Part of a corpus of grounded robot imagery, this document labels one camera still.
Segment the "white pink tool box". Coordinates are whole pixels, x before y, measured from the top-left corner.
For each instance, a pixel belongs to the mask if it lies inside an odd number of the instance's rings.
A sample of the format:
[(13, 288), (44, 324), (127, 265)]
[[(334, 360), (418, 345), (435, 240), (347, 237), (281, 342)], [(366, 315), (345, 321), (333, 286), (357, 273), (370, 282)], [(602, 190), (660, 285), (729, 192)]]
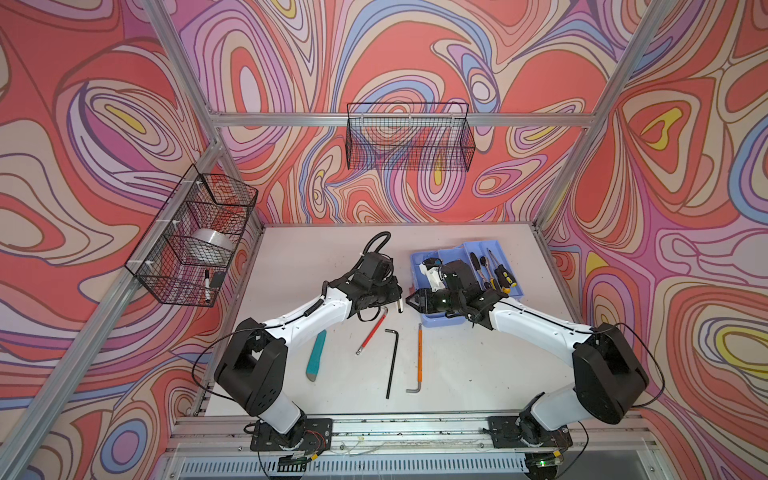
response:
[(405, 303), (426, 328), (458, 325), (483, 313), (496, 300), (520, 300), (524, 293), (501, 244), (469, 241), (458, 247), (413, 253), (413, 288)]

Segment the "large screwdriver black yellow handle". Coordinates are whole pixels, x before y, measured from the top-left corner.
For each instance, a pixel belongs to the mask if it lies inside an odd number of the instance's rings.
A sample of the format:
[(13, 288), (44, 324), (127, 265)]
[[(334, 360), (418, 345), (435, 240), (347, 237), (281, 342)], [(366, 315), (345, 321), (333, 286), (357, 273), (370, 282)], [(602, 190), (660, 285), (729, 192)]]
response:
[(487, 263), (492, 272), (493, 284), (499, 291), (510, 295), (512, 293), (512, 289), (517, 286), (516, 278), (503, 263), (498, 261), (490, 249), (487, 249), (486, 252)]

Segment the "teal utility knife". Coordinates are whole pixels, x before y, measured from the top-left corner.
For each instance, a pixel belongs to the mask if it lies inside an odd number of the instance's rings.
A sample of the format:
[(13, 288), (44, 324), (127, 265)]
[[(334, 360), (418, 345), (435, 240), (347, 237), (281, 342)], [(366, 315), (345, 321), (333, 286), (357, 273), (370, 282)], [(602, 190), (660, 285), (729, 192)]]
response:
[(327, 331), (321, 331), (315, 338), (310, 357), (305, 369), (305, 376), (310, 382), (315, 382), (320, 370), (322, 353), (325, 346)]

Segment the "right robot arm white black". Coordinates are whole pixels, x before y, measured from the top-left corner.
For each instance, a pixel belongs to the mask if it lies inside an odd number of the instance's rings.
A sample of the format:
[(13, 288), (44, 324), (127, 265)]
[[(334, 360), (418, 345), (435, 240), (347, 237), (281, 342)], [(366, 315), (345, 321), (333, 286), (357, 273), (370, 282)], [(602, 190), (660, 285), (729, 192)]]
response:
[(432, 276), (430, 285), (406, 298), (417, 312), (462, 317), (513, 335), (572, 369), (571, 384), (540, 393), (520, 412), (518, 428), (530, 437), (590, 418), (615, 425), (649, 386), (644, 367), (618, 327), (608, 323), (590, 327), (530, 308), (482, 286), (461, 260), (436, 264), (430, 259), (422, 271)]

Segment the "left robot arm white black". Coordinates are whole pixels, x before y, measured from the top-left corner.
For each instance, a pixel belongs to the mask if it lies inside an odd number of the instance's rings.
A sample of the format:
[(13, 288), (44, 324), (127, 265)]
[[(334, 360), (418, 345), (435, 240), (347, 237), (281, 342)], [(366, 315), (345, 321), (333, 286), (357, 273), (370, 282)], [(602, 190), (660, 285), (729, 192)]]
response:
[(227, 346), (214, 371), (214, 380), (251, 417), (288, 436), (305, 431), (306, 414), (284, 392), (290, 350), (321, 332), (374, 309), (382, 314), (402, 303), (403, 290), (394, 273), (394, 260), (382, 251), (391, 233), (382, 231), (365, 245), (353, 267), (325, 281), (315, 299), (277, 318), (241, 321), (227, 336)]

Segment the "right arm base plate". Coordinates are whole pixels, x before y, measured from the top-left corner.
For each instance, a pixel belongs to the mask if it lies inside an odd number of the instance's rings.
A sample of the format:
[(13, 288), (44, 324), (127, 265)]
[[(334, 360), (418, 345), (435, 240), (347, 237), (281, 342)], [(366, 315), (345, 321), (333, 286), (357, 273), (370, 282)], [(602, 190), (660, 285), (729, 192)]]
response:
[(495, 448), (554, 448), (567, 450), (573, 446), (569, 430), (561, 427), (544, 430), (532, 418), (518, 416), (490, 416), (483, 432), (490, 436)]

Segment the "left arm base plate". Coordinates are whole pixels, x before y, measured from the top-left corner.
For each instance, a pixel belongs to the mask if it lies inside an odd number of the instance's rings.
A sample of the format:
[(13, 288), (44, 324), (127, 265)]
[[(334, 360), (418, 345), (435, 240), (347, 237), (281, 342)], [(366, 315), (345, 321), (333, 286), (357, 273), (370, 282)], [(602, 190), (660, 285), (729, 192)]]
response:
[(333, 420), (301, 417), (287, 433), (260, 421), (244, 431), (251, 435), (250, 450), (254, 452), (322, 453), (332, 445)]

